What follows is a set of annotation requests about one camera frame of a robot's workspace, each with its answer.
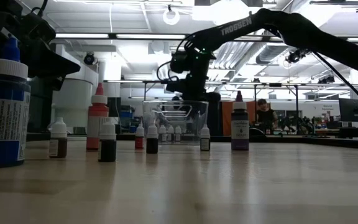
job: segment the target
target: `ceiling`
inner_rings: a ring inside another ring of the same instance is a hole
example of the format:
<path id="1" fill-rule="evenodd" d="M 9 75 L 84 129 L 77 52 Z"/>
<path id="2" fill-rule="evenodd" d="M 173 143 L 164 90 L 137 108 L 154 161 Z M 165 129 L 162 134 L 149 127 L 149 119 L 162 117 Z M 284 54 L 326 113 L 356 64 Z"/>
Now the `ceiling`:
<path id="1" fill-rule="evenodd" d="M 104 33 L 164 33 L 164 34 L 190 34 L 202 29 L 216 26 L 213 21 L 195 21 L 192 19 L 193 8 L 191 6 L 174 7 L 180 11 L 180 19 L 175 25 L 168 25 L 163 20 L 166 6 L 150 6 L 147 4 L 85 4 L 83 2 L 60 2 L 49 1 L 44 12 L 44 19 L 57 32 L 104 32 Z M 276 0 L 274 10 L 299 12 L 311 14 L 308 16 L 314 22 L 318 18 L 322 30 L 334 35 L 358 35 L 358 13 L 356 7 L 337 7 L 335 11 L 321 10 L 319 6 L 311 9 L 307 0 Z M 20 0 L 25 7 L 31 9 L 40 6 L 42 0 Z M 327 18 L 321 20 L 318 12 L 325 13 Z M 225 13 L 217 13 L 214 16 L 227 16 Z M 74 56 L 82 57 L 85 52 L 81 51 L 83 46 L 115 45 L 123 57 L 122 74 L 125 79 L 139 79 L 139 77 L 151 79 L 152 72 L 158 65 L 170 59 L 169 54 L 156 55 L 149 53 L 149 40 L 58 40 L 73 51 Z M 178 45 L 178 41 L 165 40 L 169 49 Z M 316 83 L 319 76 L 330 74 L 330 71 L 321 65 L 312 55 L 307 56 L 298 64 L 288 68 L 283 61 L 288 52 L 287 47 L 281 46 L 279 54 L 268 65 L 255 65 L 255 54 L 261 53 L 266 44 L 254 44 L 244 42 L 226 43 L 215 51 L 217 60 L 210 68 L 208 75 L 211 81 L 234 81 L 244 82 L 260 78 L 262 82 L 312 82 Z M 101 58 L 109 57 L 109 52 L 97 52 Z M 341 71 L 345 77 L 349 76 L 349 68 L 328 59 L 336 69 Z"/>

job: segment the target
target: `wooden table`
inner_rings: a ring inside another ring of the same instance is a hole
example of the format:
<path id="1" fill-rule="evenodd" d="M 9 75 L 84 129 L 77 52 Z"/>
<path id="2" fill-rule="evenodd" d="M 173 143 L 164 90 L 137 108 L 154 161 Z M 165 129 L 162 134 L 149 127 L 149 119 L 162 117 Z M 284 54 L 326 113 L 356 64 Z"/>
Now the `wooden table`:
<path id="1" fill-rule="evenodd" d="M 358 150 L 228 143 L 135 152 L 98 163 L 84 141 L 66 159 L 30 142 L 25 164 L 0 169 L 0 223 L 358 223 Z"/>

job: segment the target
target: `transparent bowl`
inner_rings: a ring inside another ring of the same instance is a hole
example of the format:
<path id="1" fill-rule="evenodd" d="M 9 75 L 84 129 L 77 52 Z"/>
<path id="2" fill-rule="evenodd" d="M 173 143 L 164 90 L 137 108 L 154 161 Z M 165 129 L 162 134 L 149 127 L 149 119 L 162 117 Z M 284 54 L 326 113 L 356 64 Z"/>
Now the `transparent bowl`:
<path id="1" fill-rule="evenodd" d="M 180 144 L 199 145 L 207 117 L 208 102 L 205 101 L 143 101 L 145 133 L 152 123 L 157 129 L 164 125 L 167 131 L 170 125 L 174 129 L 179 126 L 182 132 Z"/>

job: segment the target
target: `robotic arm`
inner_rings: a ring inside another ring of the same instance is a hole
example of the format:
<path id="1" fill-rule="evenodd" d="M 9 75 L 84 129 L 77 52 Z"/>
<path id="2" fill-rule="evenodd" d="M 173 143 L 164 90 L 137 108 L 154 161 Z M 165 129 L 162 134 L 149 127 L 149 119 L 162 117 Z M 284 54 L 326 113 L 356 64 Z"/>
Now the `robotic arm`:
<path id="1" fill-rule="evenodd" d="M 183 80 L 168 81 L 167 90 L 182 92 L 184 100 L 219 101 L 220 95 L 207 94 L 204 89 L 209 61 L 215 59 L 213 51 L 225 42 L 259 29 L 268 30 L 301 51 L 319 52 L 358 70 L 358 45 L 321 31 L 300 14 L 261 9 L 244 19 L 201 30 L 183 39 L 185 51 L 177 50 L 172 55 L 170 68 L 176 73 L 190 73 Z"/>

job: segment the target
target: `blue bottle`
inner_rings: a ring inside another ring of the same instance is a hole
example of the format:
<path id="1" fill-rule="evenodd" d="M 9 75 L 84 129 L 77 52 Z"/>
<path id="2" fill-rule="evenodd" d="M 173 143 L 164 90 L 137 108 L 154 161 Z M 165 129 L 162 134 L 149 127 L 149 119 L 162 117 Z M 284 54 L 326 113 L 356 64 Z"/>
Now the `blue bottle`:
<path id="1" fill-rule="evenodd" d="M 8 39 L 0 58 L 0 167 L 24 162 L 31 92 L 27 74 L 17 40 Z"/>

